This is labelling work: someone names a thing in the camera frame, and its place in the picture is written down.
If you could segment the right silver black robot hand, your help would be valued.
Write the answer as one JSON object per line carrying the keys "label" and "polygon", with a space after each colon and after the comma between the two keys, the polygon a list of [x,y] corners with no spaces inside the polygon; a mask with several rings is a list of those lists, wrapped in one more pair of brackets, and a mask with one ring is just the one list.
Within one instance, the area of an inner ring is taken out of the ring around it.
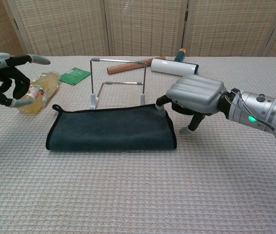
{"label": "right silver black robot hand", "polygon": [[186,75],[179,78],[166,94],[157,98],[156,108],[161,116],[166,114],[164,105],[183,115],[193,116],[190,124],[179,130],[181,135],[195,131],[205,116],[218,113],[218,102],[227,93],[220,80],[199,75]]}

